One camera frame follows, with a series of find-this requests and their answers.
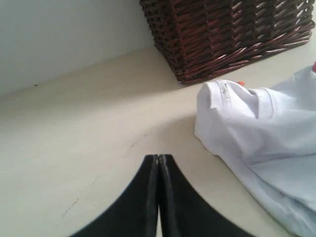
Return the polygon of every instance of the brown wicker basket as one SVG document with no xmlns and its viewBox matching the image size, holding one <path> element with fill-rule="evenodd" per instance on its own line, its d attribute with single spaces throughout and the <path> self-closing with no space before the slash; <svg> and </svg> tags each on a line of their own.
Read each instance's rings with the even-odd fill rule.
<svg viewBox="0 0 316 237">
<path fill-rule="evenodd" d="M 177 79 L 212 79 L 303 45 L 315 0 L 140 0 Z"/>
</svg>

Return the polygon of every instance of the white t-shirt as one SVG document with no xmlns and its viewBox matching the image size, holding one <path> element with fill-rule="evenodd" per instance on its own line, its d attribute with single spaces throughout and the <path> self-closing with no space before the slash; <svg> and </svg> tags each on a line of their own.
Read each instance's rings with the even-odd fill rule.
<svg viewBox="0 0 316 237">
<path fill-rule="evenodd" d="M 316 236 L 316 73 L 272 87 L 205 83 L 195 135 L 290 232 Z"/>
</svg>

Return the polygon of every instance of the white cloth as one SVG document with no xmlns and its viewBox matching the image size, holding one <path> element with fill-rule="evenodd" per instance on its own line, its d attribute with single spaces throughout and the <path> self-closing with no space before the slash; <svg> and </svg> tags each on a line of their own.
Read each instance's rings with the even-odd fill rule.
<svg viewBox="0 0 316 237">
<path fill-rule="evenodd" d="M 195 135 L 290 232 L 316 236 L 316 73 L 268 89 L 214 80 L 197 96 Z"/>
</svg>

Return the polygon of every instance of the white wall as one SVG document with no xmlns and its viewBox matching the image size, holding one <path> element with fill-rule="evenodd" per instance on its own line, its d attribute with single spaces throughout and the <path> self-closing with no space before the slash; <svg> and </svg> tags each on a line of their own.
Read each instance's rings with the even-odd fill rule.
<svg viewBox="0 0 316 237">
<path fill-rule="evenodd" d="M 138 0 L 0 0 L 0 95 L 152 44 Z"/>
</svg>

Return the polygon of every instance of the floor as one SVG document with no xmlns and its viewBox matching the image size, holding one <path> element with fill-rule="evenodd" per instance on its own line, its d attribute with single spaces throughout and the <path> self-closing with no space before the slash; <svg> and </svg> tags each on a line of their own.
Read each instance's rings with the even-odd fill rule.
<svg viewBox="0 0 316 237">
<path fill-rule="evenodd" d="M 221 79 L 271 86 L 315 55 L 316 35 Z M 194 136 L 200 87 L 179 84 L 146 48 L 1 97 L 0 236 L 70 235 L 155 153 L 173 154 L 205 200 L 237 225 L 258 237 L 291 236 Z"/>
</svg>

